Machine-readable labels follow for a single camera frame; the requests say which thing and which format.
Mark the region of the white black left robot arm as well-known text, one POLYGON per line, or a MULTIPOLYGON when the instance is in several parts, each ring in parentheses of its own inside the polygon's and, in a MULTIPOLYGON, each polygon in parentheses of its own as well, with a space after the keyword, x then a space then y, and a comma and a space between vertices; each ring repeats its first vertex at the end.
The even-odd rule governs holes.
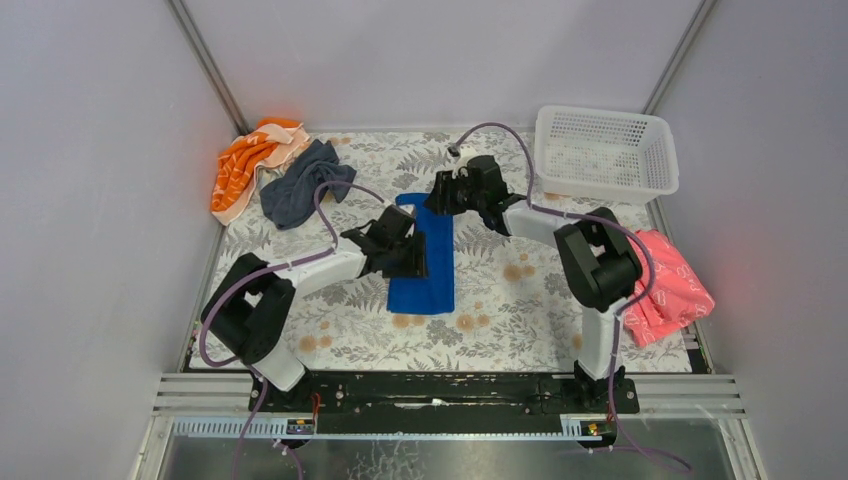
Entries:
POLYGON ((333 284, 372 274, 424 278, 426 235, 413 206, 387 205, 362 227, 343 232, 335 247, 270 265, 239 257, 202 312, 199 347, 214 335, 236 360, 279 391, 292 390, 307 369, 283 338, 293 303, 333 284))

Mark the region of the blue towel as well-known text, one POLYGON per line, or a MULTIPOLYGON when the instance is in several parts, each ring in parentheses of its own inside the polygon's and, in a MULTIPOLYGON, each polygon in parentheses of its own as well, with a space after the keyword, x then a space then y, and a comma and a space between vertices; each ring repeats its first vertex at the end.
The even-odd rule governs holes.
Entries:
POLYGON ((391 313, 433 316, 456 308, 454 218, 424 206, 426 193, 403 193, 395 197, 401 207, 416 212, 416 233, 424 234, 424 277, 398 277, 389 281, 387 309, 391 313))

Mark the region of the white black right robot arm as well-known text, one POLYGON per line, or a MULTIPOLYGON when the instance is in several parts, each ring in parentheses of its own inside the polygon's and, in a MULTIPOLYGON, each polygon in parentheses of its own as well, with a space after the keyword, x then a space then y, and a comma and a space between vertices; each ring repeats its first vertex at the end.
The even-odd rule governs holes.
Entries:
POLYGON ((614 391, 624 377, 618 317, 633 298, 643 269, 628 231, 611 210, 573 214, 535 206, 509 189, 489 155, 475 156, 456 171, 438 172, 423 204, 439 215, 473 211, 503 236, 556 249, 569 291, 582 308, 583 347, 574 367, 577 389, 586 402, 614 391))

